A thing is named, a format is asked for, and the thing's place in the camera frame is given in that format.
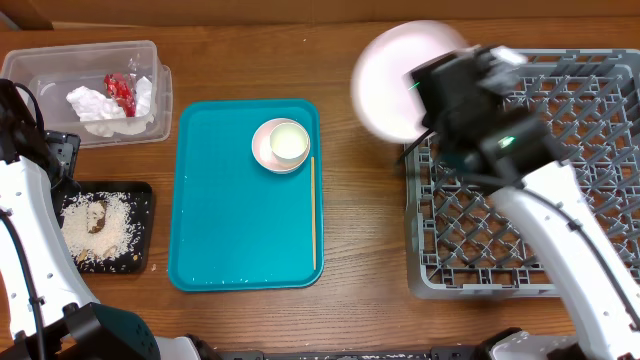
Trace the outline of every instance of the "wood grain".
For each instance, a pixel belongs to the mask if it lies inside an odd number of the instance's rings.
[[[640,48],[639,18],[452,21],[470,43],[528,48]],[[391,23],[335,26],[191,27],[3,34],[0,54],[62,44],[153,40],[173,73],[171,136],[154,144],[84,149],[79,180],[144,180],[157,194],[151,255],[139,275],[85,275],[107,305],[137,312],[156,335],[196,334],[218,349],[267,352],[426,349],[476,343],[508,326],[569,334],[558,299],[424,301],[408,290],[404,181],[398,146],[356,119],[349,80],[356,59]],[[325,271],[298,290],[186,294],[167,277],[176,139],[194,101],[301,97],[321,118]],[[151,267],[156,264],[157,270]],[[9,346],[0,297],[0,348]]]

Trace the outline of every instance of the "clear plastic bin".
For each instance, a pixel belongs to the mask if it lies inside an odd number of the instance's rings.
[[[153,84],[151,108],[145,116],[124,119],[80,122],[66,96],[72,90],[86,86],[108,97],[104,77],[112,73],[146,76]],[[151,41],[58,46],[11,51],[4,59],[2,78],[29,87],[42,110],[45,128],[75,133],[83,147],[98,147],[162,141],[171,131],[173,89],[171,71],[158,59],[156,45]],[[28,103],[33,112],[33,104]],[[115,132],[111,137],[89,133],[85,125],[116,124],[126,121],[144,122],[146,128],[136,135]]]

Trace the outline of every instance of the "green light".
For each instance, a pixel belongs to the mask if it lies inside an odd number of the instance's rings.
[[[507,146],[511,145],[511,143],[513,143],[514,141],[516,141],[516,138],[514,136],[505,136],[498,141],[498,145],[500,145],[500,147],[504,149]]]

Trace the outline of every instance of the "white cup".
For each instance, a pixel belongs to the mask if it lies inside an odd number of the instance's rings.
[[[280,163],[298,164],[308,154],[309,134],[298,124],[283,123],[273,128],[269,143],[273,155]]]

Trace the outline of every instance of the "dish rack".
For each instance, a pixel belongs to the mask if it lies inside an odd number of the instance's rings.
[[[506,98],[539,113],[564,144],[582,192],[640,283],[640,52],[517,50],[529,63]],[[409,287],[420,298],[557,296],[518,230],[473,185],[448,176],[438,138],[406,160]]]

